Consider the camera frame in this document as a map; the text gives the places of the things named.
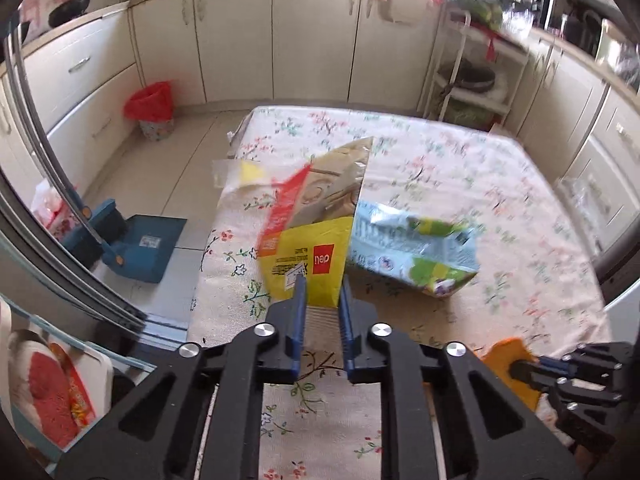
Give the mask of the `orange peel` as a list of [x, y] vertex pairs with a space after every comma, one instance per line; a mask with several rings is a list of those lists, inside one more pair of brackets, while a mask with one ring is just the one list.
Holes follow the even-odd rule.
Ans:
[[496, 342], [482, 357], [482, 361], [530, 410], [536, 411], [541, 393], [526, 380], [521, 380], [520, 374], [527, 372], [529, 365], [538, 361], [520, 338]]

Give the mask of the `yellow red paper envelope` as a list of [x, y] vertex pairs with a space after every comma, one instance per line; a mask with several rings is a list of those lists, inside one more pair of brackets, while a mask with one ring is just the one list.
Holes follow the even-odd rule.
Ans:
[[205, 277], [253, 318], [291, 298], [297, 278], [306, 281], [311, 307], [336, 307], [372, 144], [358, 139], [309, 162], [220, 165]]

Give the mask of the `blue milk carton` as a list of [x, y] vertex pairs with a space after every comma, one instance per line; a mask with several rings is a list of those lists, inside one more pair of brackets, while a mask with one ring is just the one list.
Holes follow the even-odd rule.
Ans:
[[348, 261], [436, 298], [454, 294], [480, 270], [472, 228], [365, 200], [355, 211]]

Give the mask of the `red lined trash bin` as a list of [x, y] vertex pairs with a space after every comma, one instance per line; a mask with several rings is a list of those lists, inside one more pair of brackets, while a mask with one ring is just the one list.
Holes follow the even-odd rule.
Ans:
[[169, 81], [159, 81], [134, 92], [122, 114], [139, 124], [150, 141], [164, 140], [174, 131], [174, 100]]

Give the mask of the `floral tablecloth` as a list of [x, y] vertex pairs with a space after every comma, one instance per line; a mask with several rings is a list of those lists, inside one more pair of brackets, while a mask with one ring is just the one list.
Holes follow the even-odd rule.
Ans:
[[[502, 136], [396, 115], [336, 108], [262, 106], [245, 122], [235, 158], [265, 171], [249, 185], [225, 179], [216, 159], [208, 183], [215, 212], [189, 336], [213, 347], [261, 321], [270, 305], [256, 242], [276, 183], [308, 160], [353, 140], [372, 150], [362, 197], [423, 218], [460, 223], [476, 235], [480, 270], [444, 300], [349, 270], [352, 292], [383, 321], [421, 344], [458, 340], [477, 354], [515, 337], [543, 356], [607, 341], [611, 326], [590, 259], [552, 188], [520, 146]], [[302, 371], [265, 390], [258, 474], [263, 479], [375, 479], [381, 469], [380, 390], [343, 373], [332, 311], [309, 309]]]

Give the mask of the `blue dustpan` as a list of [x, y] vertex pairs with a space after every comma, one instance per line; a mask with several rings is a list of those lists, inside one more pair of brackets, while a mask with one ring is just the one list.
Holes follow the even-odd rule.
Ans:
[[125, 221], [125, 232], [110, 244], [101, 261], [123, 278], [158, 284], [185, 225], [185, 218], [136, 214]]

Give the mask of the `clear plastic bag on drawer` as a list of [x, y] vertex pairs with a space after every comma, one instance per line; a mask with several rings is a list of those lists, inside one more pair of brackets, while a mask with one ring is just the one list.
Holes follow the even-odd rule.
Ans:
[[562, 177], [556, 180], [554, 192], [570, 217], [589, 257], [597, 259], [604, 252], [603, 224], [589, 185], [582, 179]]

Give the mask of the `black lidded wok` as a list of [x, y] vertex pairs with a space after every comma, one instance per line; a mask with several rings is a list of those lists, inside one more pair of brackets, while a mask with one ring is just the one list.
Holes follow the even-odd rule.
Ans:
[[483, 65], [473, 64], [466, 58], [462, 58], [458, 65], [456, 76], [454, 73], [455, 62], [443, 65], [438, 74], [446, 80], [450, 88], [459, 88], [473, 93], [486, 93], [495, 87], [496, 73]]

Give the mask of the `white shelf rack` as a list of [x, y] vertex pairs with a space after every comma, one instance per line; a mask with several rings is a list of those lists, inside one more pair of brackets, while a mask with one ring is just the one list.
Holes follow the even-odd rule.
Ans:
[[424, 118], [482, 131], [506, 122], [530, 54], [502, 19], [498, 0], [444, 0]]

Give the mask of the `white hanging cutting board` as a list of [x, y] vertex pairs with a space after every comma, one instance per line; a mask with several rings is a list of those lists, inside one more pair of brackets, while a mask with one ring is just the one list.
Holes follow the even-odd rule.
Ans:
[[425, 0], [378, 0], [378, 14], [383, 21], [416, 25], [424, 13]]

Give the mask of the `black frying pan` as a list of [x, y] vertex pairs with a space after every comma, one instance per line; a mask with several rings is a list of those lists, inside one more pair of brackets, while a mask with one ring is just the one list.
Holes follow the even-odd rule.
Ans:
[[85, 14], [91, 0], [67, 0], [54, 8], [48, 16], [51, 28], [62, 26]]

